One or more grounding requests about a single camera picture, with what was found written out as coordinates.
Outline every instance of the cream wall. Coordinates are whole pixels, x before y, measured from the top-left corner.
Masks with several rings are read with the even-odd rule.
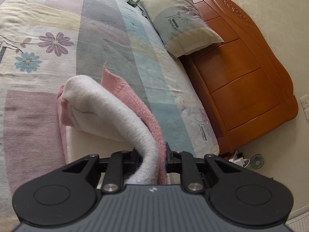
[[[309,94],[309,0],[233,0],[255,21],[290,74],[297,99]],[[298,116],[239,149],[246,157],[261,153],[257,172],[274,177],[294,195],[293,210],[309,204],[309,123]]]

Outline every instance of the bed sheet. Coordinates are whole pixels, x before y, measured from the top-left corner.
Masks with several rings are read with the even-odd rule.
[[[67,79],[123,77],[158,120],[172,150],[219,153],[179,61],[127,0],[0,0],[0,231],[18,219],[21,184],[65,164],[57,92]]]

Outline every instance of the small black device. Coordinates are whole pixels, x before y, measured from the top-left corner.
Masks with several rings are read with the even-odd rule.
[[[213,154],[199,159],[166,146],[166,170],[180,174],[180,185],[124,185],[142,162],[136,150],[91,154],[16,190],[15,232],[291,231],[293,197],[284,185]]]
[[[127,4],[131,5],[132,7],[135,7],[137,5],[137,3],[134,2],[133,0],[127,1]]]

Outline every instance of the pillow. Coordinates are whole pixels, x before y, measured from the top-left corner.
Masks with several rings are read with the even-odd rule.
[[[175,58],[223,42],[201,19],[192,0],[141,0],[139,4]]]

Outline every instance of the bed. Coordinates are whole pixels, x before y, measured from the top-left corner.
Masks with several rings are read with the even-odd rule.
[[[104,63],[151,109],[170,148],[197,157],[233,152],[296,116],[288,73],[235,3],[193,0],[225,43],[181,64],[126,1],[0,0],[1,231],[18,224],[17,187],[66,163],[60,86],[78,74],[100,82]]]

